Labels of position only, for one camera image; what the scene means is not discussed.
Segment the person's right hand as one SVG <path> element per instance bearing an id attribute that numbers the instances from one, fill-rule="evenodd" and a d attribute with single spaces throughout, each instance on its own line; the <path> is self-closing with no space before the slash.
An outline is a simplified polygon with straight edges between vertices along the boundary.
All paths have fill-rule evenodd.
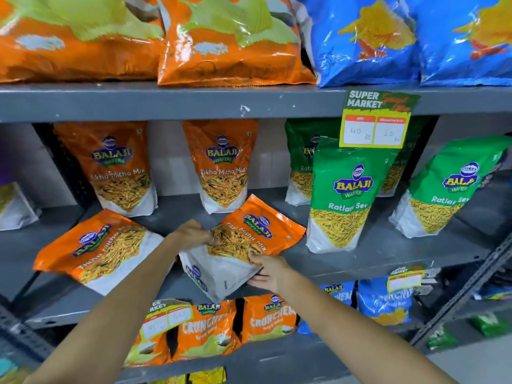
<path id="1" fill-rule="evenodd" d="M 247 281 L 247 284 L 287 298 L 299 279 L 300 275 L 287 264 L 284 258 L 268 255 L 265 265 Z"/>

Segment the person's left hand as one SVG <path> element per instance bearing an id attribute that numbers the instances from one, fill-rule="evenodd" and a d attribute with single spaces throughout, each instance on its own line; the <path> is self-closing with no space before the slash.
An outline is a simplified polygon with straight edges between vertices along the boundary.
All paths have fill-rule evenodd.
<path id="1" fill-rule="evenodd" d="M 163 239 L 159 247 L 164 252 L 176 256 L 180 252 L 196 248 L 195 245 L 195 226 L 201 226 L 196 219 L 190 219 L 178 227 L 174 232 Z"/>

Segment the orange snack mix pouch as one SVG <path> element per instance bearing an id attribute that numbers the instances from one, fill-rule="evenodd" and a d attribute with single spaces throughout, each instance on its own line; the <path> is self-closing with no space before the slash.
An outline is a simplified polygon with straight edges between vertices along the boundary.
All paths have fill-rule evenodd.
<path id="1" fill-rule="evenodd" d="M 182 127 L 204 209 L 208 214 L 232 213 L 247 197 L 259 120 L 185 120 Z"/>
<path id="2" fill-rule="evenodd" d="M 104 209 L 125 217 L 158 207 L 147 150 L 147 121 L 61 122 L 54 131 L 77 159 Z"/>
<path id="3" fill-rule="evenodd" d="M 33 270 L 66 274 L 106 296 L 163 240 L 160 234 L 104 209 L 43 247 Z"/>
<path id="4" fill-rule="evenodd" d="M 220 303 L 261 265 L 249 255 L 277 256 L 296 245 L 306 228 L 252 194 L 211 230 L 217 245 L 205 244 L 179 253 L 185 274 L 213 303 Z"/>

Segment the person's left forearm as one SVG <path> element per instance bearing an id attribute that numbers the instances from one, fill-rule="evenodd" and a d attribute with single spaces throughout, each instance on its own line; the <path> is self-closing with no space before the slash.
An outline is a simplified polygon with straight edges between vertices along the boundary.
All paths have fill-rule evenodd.
<path id="1" fill-rule="evenodd" d="M 163 240 L 23 384 L 114 384 L 180 244 L 174 233 Z"/>

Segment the person's right forearm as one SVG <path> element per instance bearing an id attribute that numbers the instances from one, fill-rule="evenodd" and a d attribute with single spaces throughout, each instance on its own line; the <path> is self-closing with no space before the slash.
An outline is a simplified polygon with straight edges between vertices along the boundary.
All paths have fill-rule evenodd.
<path id="1" fill-rule="evenodd" d="M 278 271 L 277 293 L 361 384 L 459 384 L 401 337 L 297 271 Z"/>

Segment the small orange chips packet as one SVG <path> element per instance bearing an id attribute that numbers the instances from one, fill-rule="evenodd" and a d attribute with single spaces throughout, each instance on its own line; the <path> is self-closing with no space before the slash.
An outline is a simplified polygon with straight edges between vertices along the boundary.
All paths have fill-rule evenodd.
<path id="1" fill-rule="evenodd" d="M 293 333 L 296 311 L 278 294 L 245 297 L 240 340 L 242 344 L 262 342 Z"/>
<path id="2" fill-rule="evenodd" d="M 234 331 L 235 300 L 193 305 L 192 311 L 192 319 L 178 328 L 173 361 L 224 356 L 240 347 Z"/>
<path id="3" fill-rule="evenodd" d="M 123 367 L 159 366 L 170 362 L 171 356 L 167 344 L 167 332 L 154 337 L 149 342 L 143 342 L 138 332 L 137 338 L 124 361 Z"/>

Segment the green and yellow price tag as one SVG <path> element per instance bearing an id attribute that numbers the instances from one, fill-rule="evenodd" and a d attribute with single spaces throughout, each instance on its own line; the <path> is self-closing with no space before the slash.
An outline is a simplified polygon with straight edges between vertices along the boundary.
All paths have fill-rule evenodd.
<path id="1" fill-rule="evenodd" d="M 425 267 L 421 264 L 401 266 L 393 270 L 386 282 L 387 293 L 410 289 L 421 285 L 425 276 Z"/>
<path id="2" fill-rule="evenodd" d="M 339 147 L 400 149 L 421 95 L 349 89 L 342 111 Z"/>
<path id="3" fill-rule="evenodd" d="M 191 303 L 174 298 L 158 299 L 151 304 L 139 331 L 143 342 L 167 332 L 193 318 Z"/>

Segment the small blue chips packet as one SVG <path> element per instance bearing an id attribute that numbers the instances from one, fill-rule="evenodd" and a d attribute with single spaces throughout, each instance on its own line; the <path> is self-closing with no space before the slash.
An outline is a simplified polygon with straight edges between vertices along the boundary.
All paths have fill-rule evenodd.
<path id="1" fill-rule="evenodd" d="M 323 290 L 324 292 L 328 293 L 330 296 L 337 299 L 338 301 L 343 302 L 344 304 L 351 307 L 355 285 L 356 285 L 355 281 L 349 281 L 349 282 L 343 282 L 343 283 L 320 285 L 319 288 L 321 290 Z M 300 317 L 300 320 L 298 323 L 297 333 L 302 334 L 302 335 L 315 334 L 311 330 L 309 324 L 302 317 Z"/>
<path id="2" fill-rule="evenodd" d="M 409 323 L 413 288 L 387 290 L 388 277 L 362 279 L 357 283 L 357 309 L 383 326 Z"/>

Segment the green sev snack pouch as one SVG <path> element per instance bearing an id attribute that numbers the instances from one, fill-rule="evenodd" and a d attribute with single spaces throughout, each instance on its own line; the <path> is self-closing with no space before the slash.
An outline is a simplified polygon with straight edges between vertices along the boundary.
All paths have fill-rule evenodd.
<path id="1" fill-rule="evenodd" d="M 292 206 L 308 205 L 312 192 L 314 152 L 321 136 L 338 138 L 340 118 L 291 118 L 285 122 L 290 153 L 290 179 L 285 201 Z"/>
<path id="2" fill-rule="evenodd" d="M 400 149 L 340 147 L 321 136 L 314 152 L 306 246 L 315 254 L 352 251 Z"/>
<path id="3" fill-rule="evenodd" d="M 389 221 L 406 238 L 437 235 L 511 145 L 508 135 L 448 142 L 410 182 Z"/>

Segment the yellow snack packet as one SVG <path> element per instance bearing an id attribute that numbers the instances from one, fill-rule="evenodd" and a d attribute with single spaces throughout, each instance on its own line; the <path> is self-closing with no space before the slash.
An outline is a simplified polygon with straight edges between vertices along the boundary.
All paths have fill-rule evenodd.
<path id="1" fill-rule="evenodd" d="M 226 382 L 225 367 L 216 367 L 189 374 L 189 384 L 224 384 Z"/>

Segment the grey metal shelf rack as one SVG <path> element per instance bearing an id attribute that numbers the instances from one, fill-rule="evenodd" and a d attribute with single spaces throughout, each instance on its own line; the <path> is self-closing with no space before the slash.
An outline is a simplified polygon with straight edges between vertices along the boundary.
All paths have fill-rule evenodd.
<path id="1" fill-rule="evenodd" d="M 35 83 L 0 85 L 0 124 L 52 123 L 61 115 L 63 120 L 125 121 L 125 120 L 183 120 L 188 118 L 291 118 L 338 117 L 349 89 L 355 86 L 318 89 L 313 85 L 169 89 L 155 82 L 101 83 Z M 512 113 L 512 87 L 420 87 L 418 84 L 363 85 L 363 90 L 391 90 L 418 94 L 414 115 L 460 115 Z M 434 246 L 449 238 L 467 245 L 467 252 L 447 254 L 453 262 L 469 255 L 469 262 L 481 262 L 464 270 L 457 280 L 460 290 L 433 303 L 438 310 L 423 327 L 413 333 L 410 325 L 392 327 L 404 334 L 414 347 L 421 347 L 433 330 L 442 322 L 462 319 L 462 311 L 470 294 L 479 288 L 506 261 L 512 258 L 512 231 L 500 245 L 487 242 L 483 236 L 470 241 L 469 237 L 448 232 L 430 240 L 432 249 L 423 249 L 434 257 Z M 140 384 L 158 381 L 182 373 L 225 366 L 228 382 L 246 383 L 308 383 L 333 380 L 349 374 L 348 369 L 334 356 L 317 336 L 292 335 L 268 342 L 256 342 L 227 356 L 208 357 L 174 362 L 166 366 L 125 369 L 116 384 Z"/>

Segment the large orange chips bag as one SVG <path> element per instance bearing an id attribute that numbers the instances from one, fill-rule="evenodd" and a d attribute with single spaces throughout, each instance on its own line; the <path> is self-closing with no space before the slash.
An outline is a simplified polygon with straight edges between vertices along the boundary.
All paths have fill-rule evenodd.
<path id="1" fill-rule="evenodd" d="M 167 87 L 316 84 L 289 0 L 157 0 Z"/>
<path id="2" fill-rule="evenodd" d="M 156 80 L 158 0 L 0 0 L 0 83 Z"/>

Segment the small green snack packet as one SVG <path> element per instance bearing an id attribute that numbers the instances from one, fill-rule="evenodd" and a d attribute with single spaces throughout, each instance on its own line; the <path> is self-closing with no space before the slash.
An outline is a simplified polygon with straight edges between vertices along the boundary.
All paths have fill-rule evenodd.
<path id="1" fill-rule="evenodd" d="M 426 348 L 430 351 L 452 349 L 458 345 L 457 339 L 446 330 L 444 325 L 440 325 L 426 341 Z"/>
<path id="2" fill-rule="evenodd" d="M 484 337 L 500 337 L 512 334 L 512 324 L 494 313 L 472 316 L 470 323 Z"/>

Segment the large blue chips bag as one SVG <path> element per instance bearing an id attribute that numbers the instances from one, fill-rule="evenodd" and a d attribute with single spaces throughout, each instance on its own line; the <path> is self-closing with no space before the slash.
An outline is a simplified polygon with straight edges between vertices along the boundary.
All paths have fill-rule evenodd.
<path id="1" fill-rule="evenodd" d="M 512 0 L 415 0 L 420 85 L 512 86 Z"/>
<path id="2" fill-rule="evenodd" d="M 419 78 L 421 0 L 289 0 L 317 86 Z"/>

